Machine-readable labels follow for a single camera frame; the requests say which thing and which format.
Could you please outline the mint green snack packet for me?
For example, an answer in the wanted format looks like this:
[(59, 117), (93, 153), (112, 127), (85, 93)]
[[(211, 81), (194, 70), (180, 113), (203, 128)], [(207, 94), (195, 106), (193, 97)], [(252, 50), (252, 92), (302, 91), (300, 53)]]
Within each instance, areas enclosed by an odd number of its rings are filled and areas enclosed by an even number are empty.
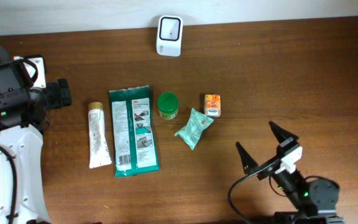
[(194, 108), (191, 109), (190, 118), (187, 124), (175, 133), (193, 150), (201, 138), (203, 131), (208, 128), (214, 119), (206, 116)]

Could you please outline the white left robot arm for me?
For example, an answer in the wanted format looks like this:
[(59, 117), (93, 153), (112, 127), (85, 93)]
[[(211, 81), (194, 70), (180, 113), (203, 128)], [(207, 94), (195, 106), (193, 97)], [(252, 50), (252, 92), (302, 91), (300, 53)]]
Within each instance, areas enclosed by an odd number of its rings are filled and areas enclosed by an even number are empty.
[(0, 223), (50, 223), (41, 151), (48, 110), (72, 104), (68, 82), (48, 83), (41, 55), (0, 64)]

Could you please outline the green wipes package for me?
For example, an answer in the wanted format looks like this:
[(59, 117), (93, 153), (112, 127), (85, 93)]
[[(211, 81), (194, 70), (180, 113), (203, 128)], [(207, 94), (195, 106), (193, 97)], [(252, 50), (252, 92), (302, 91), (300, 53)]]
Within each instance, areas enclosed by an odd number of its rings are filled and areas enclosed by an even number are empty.
[(149, 86), (109, 91), (116, 177), (159, 170)]

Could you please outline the orange tissue pack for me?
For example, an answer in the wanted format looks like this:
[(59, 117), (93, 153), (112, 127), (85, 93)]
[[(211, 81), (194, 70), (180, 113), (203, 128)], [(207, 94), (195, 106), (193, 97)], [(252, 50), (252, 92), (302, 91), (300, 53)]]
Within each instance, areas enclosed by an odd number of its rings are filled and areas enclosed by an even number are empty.
[(209, 117), (220, 117), (221, 97), (219, 95), (204, 96), (204, 114)]

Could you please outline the white cream tube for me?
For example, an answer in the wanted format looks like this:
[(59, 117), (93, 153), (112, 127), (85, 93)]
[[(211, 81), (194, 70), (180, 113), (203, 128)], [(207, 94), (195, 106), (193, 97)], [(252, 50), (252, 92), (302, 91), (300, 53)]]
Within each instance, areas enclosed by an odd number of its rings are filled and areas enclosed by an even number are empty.
[(94, 169), (112, 163), (106, 141), (103, 104), (92, 102), (88, 105), (89, 126), (89, 168)]

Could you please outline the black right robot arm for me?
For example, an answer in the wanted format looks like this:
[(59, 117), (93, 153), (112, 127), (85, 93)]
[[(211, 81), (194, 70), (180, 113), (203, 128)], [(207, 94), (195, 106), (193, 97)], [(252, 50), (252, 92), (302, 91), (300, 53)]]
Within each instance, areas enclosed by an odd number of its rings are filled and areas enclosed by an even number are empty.
[[(278, 141), (276, 155), (262, 165), (236, 142), (245, 176), (234, 182), (227, 193), (229, 205), (244, 223), (344, 223), (337, 215), (336, 204), (339, 200), (340, 186), (337, 182), (310, 175), (303, 177), (296, 168), (302, 157), (303, 147), (299, 137), (274, 123), (270, 129)], [(262, 219), (247, 218), (232, 201), (232, 191), (241, 182), (256, 176), (259, 180), (275, 181), (282, 191), (280, 196), (289, 199), (296, 209), (294, 212), (275, 212), (273, 216)]]

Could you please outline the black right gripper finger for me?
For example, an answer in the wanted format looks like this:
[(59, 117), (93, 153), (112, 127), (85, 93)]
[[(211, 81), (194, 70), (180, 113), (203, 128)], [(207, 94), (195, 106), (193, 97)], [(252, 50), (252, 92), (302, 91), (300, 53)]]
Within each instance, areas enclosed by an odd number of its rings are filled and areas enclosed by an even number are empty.
[(268, 122), (270, 129), (273, 132), (273, 135), (275, 136), (275, 138), (277, 139), (277, 141), (281, 144), (283, 142), (285, 142), (286, 140), (292, 138), (293, 140), (298, 140), (299, 137), (283, 128), (281, 128), (279, 125), (277, 125), (276, 123), (274, 123), (273, 121), (269, 121)]
[(245, 174), (251, 174), (255, 172), (259, 165), (256, 161), (249, 155), (249, 153), (242, 147), (240, 142), (236, 142), (236, 148), (241, 158), (242, 168)]

